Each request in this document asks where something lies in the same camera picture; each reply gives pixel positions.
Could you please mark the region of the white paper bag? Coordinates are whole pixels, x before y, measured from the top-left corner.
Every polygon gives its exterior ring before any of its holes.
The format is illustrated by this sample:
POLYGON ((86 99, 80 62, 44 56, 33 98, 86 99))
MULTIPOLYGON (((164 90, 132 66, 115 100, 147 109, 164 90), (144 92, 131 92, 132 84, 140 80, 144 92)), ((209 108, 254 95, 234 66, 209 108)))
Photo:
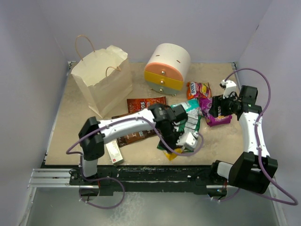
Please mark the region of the white paper bag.
POLYGON ((95 49, 87 36, 78 37, 88 40, 92 52, 82 56, 76 40, 75 50, 80 61, 72 69, 71 75, 89 108, 104 118, 133 90, 128 53, 113 45, 95 49))

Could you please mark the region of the yellow snack packet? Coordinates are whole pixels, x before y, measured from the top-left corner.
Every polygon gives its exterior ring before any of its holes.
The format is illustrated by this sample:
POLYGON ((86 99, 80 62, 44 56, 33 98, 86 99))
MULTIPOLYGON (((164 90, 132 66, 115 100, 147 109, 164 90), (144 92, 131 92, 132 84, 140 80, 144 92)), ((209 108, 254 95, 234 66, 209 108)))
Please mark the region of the yellow snack packet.
POLYGON ((185 149, 176 148, 174 149, 174 152, 168 152, 167 150, 163 150, 163 153, 169 161, 172 161, 176 157, 181 156, 181 154, 186 154, 187 151, 185 149))

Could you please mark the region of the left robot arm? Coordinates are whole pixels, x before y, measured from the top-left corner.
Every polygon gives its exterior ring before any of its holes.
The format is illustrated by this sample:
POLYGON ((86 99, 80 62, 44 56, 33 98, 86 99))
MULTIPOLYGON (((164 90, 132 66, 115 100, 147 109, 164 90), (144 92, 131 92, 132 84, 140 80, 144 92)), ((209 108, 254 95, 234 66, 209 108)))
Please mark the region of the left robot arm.
POLYGON ((154 104, 134 114, 111 120, 88 118, 79 132, 79 144, 83 151, 80 179, 87 185, 93 184, 97 178, 98 159, 104 155, 104 145, 130 133, 156 130, 161 146, 172 152, 183 134, 174 126, 187 119, 183 106, 172 108, 163 104, 154 104))

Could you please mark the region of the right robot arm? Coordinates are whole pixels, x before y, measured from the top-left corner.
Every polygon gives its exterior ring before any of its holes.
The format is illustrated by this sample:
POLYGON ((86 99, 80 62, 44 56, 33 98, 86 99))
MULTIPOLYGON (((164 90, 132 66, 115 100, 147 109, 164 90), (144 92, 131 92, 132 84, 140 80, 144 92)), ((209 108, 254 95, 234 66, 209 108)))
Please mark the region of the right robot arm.
POLYGON ((256 104, 258 90, 255 87, 242 86, 237 94, 237 86, 232 81, 222 81, 220 86, 224 93, 212 98, 209 112, 213 117, 236 115, 242 129, 244 145, 242 154, 234 164, 216 160, 209 172, 209 179, 214 184, 220 184, 227 179, 231 186, 263 194, 270 181, 260 166, 273 177, 278 162, 270 157, 265 146, 262 117, 259 116, 262 108, 256 104))

